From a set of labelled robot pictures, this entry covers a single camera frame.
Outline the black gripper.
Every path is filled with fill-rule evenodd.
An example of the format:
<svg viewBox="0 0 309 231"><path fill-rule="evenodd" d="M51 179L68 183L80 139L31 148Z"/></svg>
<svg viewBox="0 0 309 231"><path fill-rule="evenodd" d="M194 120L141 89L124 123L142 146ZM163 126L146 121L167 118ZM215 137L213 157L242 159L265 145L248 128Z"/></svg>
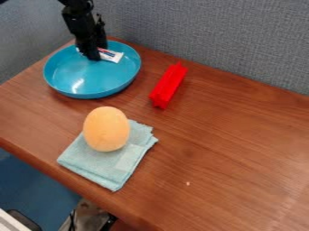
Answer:
<svg viewBox="0 0 309 231"><path fill-rule="evenodd" d="M75 36L76 47L88 60L99 60L99 48L107 48L106 23L102 15L92 17L92 7L76 9L66 6L62 11L68 31Z"/></svg>

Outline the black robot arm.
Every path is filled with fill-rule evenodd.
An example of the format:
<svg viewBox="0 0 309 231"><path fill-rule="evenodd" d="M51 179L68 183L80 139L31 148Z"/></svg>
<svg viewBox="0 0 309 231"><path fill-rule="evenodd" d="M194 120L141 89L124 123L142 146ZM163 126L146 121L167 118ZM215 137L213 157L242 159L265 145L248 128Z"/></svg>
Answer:
<svg viewBox="0 0 309 231"><path fill-rule="evenodd" d="M70 33L75 36L78 51L88 60L99 61L99 49L107 48L106 23L102 15L92 17L92 0L58 0L64 8L62 16Z"/></svg>

